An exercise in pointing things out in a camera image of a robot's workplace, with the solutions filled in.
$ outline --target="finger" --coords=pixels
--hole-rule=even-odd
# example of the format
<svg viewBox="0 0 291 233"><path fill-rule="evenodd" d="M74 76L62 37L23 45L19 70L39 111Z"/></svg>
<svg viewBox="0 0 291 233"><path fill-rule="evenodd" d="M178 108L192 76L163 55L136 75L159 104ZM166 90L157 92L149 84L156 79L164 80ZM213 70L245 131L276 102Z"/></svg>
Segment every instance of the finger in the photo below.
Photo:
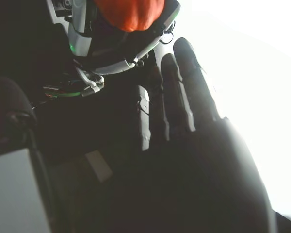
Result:
<svg viewBox="0 0 291 233"><path fill-rule="evenodd" d="M169 123L166 118L162 76L158 67L154 67L147 80L150 96L150 146L159 146L169 141Z"/></svg>
<svg viewBox="0 0 291 233"><path fill-rule="evenodd" d="M171 137L195 131L193 114L182 84L175 57L167 54L161 62L166 115Z"/></svg>
<svg viewBox="0 0 291 233"><path fill-rule="evenodd" d="M185 38L180 38L174 44L174 53L183 78L182 82L194 116L196 128L219 119L214 100L192 45Z"/></svg>

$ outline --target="orange object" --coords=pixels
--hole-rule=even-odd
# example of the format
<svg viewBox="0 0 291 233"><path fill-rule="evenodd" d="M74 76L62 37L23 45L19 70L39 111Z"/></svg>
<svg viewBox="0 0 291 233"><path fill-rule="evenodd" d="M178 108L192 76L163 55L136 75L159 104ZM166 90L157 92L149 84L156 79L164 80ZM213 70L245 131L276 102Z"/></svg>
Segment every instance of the orange object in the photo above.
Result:
<svg viewBox="0 0 291 233"><path fill-rule="evenodd" d="M147 30L163 11L165 0L94 0L105 19L119 29Z"/></svg>

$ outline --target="robotic hand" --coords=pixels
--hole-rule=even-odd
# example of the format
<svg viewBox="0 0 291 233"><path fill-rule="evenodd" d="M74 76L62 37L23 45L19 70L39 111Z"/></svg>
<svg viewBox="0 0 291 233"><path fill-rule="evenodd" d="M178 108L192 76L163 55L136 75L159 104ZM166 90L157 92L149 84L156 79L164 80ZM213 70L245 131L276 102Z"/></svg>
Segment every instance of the robotic hand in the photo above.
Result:
<svg viewBox="0 0 291 233"><path fill-rule="evenodd" d="M150 149L113 180L106 232L277 232L250 152L181 38L148 81Z"/></svg>

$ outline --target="green wire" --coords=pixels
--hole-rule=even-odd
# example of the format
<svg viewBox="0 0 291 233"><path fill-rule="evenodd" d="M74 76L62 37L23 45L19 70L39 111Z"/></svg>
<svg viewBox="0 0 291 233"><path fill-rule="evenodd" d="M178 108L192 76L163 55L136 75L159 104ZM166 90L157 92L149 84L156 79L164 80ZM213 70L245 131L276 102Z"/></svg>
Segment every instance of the green wire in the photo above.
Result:
<svg viewBox="0 0 291 233"><path fill-rule="evenodd" d="M75 97L79 96L81 92L74 92L74 93L55 93L55 92L45 92L47 95L56 96L56 97Z"/></svg>

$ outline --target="bright light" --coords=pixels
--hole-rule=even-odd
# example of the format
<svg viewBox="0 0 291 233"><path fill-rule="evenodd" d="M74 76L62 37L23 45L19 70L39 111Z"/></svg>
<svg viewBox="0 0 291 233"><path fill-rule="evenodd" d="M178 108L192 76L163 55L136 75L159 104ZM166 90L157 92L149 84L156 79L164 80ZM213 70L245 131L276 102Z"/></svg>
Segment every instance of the bright light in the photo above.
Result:
<svg viewBox="0 0 291 233"><path fill-rule="evenodd" d="M291 216L291 0L179 0L218 108L246 140L272 207Z"/></svg>

